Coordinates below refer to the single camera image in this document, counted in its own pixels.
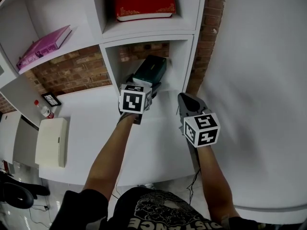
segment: white tile floor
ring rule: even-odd
[[[43,196],[37,196],[38,199],[35,200],[34,204],[40,206],[33,206],[37,209],[30,209],[32,218],[30,217],[30,212],[28,209],[17,209],[8,204],[0,204],[0,220],[5,226],[7,226],[9,230],[45,230],[45,226],[43,226],[42,224],[34,223],[33,221],[42,222],[49,227],[51,224],[50,221],[52,222],[55,219],[55,216],[62,204],[65,192],[67,190],[80,192],[83,188],[83,186],[81,185],[72,185],[48,180],[41,180],[38,177],[38,170],[34,168],[29,168],[17,163],[14,164],[14,167],[15,179],[25,183],[33,184],[42,184],[43,182],[43,185],[47,185],[49,187],[50,196],[47,196],[46,198]],[[155,184],[154,186],[157,189],[174,193],[175,195],[189,202],[189,191],[186,188],[191,184],[193,177],[194,176],[188,176],[176,180],[161,182]],[[116,197],[120,197],[120,195],[122,195],[131,188],[132,186],[117,187],[118,192],[116,191],[116,189],[114,189],[113,194]],[[202,192],[200,175],[198,176],[193,186],[193,190],[194,196],[191,205],[205,218],[209,218],[207,204]],[[108,218],[113,216],[116,202],[117,199],[112,196],[108,207]],[[41,211],[44,210],[43,205],[46,204],[50,207],[50,210],[46,212]]]

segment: black t-shirt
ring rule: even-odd
[[[204,230],[224,229],[205,219],[187,202],[160,190],[135,187],[124,193],[107,220],[108,201],[95,190],[67,191],[51,230],[55,229],[141,229]],[[226,219],[226,229],[258,229],[254,221]]]

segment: forearm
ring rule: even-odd
[[[123,119],[101,149],[88,175],[84,189],[101,192],[108,200],[112,195],[135,115]]]
[[[211,217],[220,222],[225,215],[239,216],[233,206],[232,193],[211,146],[198,148],[203,192]]]

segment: pink book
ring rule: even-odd
[[[69,33],[71,33],[71,28],[70,25],[67,25],[37,40],[18,61],[18,69],[24,68],[52,51],[58,50]]]

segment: white bottle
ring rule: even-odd
[[[54,113],[50,111],[50,109],[45,105],[40,105],[38,100],[34,101],[34,105],[36,105],[40,111],[40,113],[48,119],[54,118]]]

